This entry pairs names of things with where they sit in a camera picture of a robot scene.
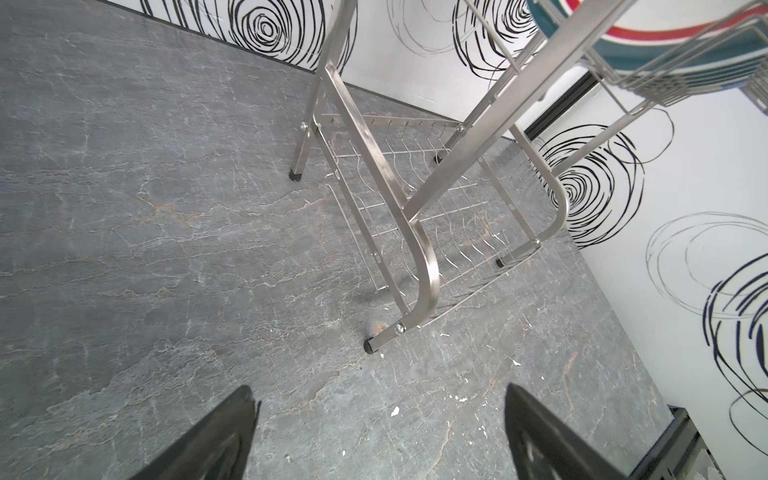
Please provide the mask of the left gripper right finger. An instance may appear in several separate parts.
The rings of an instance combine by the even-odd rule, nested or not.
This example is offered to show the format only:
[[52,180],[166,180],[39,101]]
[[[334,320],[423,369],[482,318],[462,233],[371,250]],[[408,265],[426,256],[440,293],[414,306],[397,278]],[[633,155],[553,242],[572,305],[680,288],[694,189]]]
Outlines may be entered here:
[[625,479],[522,386],[505,395],[505,433],[519,479]]

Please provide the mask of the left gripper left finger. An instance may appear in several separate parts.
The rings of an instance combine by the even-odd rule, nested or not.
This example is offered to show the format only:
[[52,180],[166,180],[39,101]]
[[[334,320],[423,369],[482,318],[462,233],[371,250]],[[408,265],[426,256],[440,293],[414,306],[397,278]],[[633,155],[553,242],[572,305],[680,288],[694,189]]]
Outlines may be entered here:
[[247,385],[236,388],[135,479],[241,479],[261,404]]

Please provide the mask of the green rimmed white plate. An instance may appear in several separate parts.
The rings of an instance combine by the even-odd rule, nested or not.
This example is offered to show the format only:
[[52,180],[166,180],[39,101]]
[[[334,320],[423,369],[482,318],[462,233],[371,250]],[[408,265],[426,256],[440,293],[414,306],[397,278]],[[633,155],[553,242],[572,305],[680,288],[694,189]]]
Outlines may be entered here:
[[637,1],[593,49],[622,75],[677,59],[674,73],[734,75],[767,55],[767,3]]

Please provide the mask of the white plate green emblem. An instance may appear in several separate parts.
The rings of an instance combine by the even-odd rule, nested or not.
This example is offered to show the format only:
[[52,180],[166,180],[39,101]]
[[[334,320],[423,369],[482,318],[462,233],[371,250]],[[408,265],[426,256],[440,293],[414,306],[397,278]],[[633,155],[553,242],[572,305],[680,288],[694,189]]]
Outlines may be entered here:
[[628,76],[619,86],[658,105],[671,106],[692,96],[745,87],[767,73],[767,58],[758,57],[732,65],[700,71],[655,72]]

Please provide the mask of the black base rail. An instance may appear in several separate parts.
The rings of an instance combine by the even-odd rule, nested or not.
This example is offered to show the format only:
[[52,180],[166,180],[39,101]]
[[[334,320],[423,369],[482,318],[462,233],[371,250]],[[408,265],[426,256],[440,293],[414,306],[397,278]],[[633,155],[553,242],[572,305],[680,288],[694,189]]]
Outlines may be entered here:
[[673,419],[629,474],[630,479],[685,479],[706,444],[682,407],[671,407]]

